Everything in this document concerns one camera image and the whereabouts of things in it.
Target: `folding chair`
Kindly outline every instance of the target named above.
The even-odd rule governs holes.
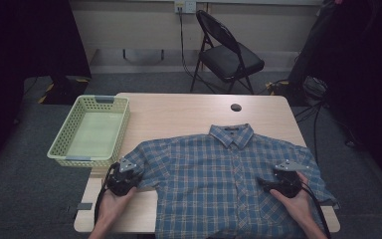
[[[261,71],[265,66],[265,62],[247,47],[237,42],[228,28],[214,17],[202,10],[197,11],[196,16],[204,32],[204,39],[190,92],[194,90],[195,81],[197,77],[199,77],[198,69],[200,63],[203,63],[220,80],[230,84],[229,89],[226,91],[199,77],[199,80],[202,81],[214,94],[215,91],[212,87],[230,94],[232,87],[238,81],[253,95],[254,91],[250,83],[249,75]],[[217,40],[220,45],[215,47],[210,36]],[[244,84],[241,81],[242,78],[247,79],[247,84]]]

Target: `wooden table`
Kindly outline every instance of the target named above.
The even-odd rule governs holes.
[[[270,96],[119,94],[128,97],[130,119],[120,155],[126,155],[145,140],[196,133],[208,133],[211,124],[249,123],[257,134],[305,146],[287,100]],[[231,105],[242,110],[234,112]],[[95,204],[107,168],[93,168],[82,203],[92,203],[91,210],[79,210],[74,227],[79,232],[94,228]],[[157,193],[138,192],[113,226],[118,233],[154,233]],[[340,224],[330,206],[322,207],[330,232]]]

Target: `blue plaid shirt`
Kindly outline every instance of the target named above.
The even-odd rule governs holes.
[[[302,173],[320,201],[333,198],[306,147],[255,134],[249,124],[145,141],[125,158],[144,171],[139,187],[157,190],[157,238],[304,237],[256,182],[275,181],[273,168],[286,159],[309,166]]]

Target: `chair seat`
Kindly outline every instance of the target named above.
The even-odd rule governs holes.
[[[261,71],[265,66],[265,62],[241,43],[238,43],[238,45],[246,67],[246,74],[243,72],[237,74],[236,71],[240,65],[240,60],[236,53],[223,45],[201,52],[200,59],[207,68],[226,83]]]

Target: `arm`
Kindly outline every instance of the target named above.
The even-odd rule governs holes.
[[[308,184],[308,179],[305,176],[299,172],[297,174],[303,183]],[[304,190],[301,190],[294,198],[287,198],[274,189],[271,190],[271,194],[285,206],[287,212],[302,228],[308,239],[326,238],[312,218],[309,197]]]
[[[109,232],[110,228],[116,219],[122,214],[123,210],[128,204],[136,191],[136,187],[132,187],[129,192],[124,196],[116,196],[110,190],[104,193],[103,199],[99,209],[99,215],[95,228],[92,231],[89,239],[100,239]]]

